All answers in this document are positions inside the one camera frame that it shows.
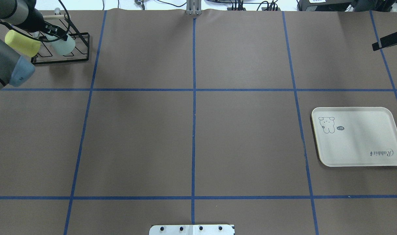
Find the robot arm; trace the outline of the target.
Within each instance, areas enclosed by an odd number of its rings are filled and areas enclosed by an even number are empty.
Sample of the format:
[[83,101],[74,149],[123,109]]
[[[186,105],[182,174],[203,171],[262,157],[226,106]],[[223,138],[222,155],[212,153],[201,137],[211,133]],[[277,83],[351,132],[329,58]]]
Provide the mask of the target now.
[[68,30],[47,22],[35,0],[0,0],[0,25],[8,28],[0,38],[0,91],[7,85],[19,87],[33,75],[29,58],[38,54],[42,43],[53,46],[58,55],[69,55],[75,47]]

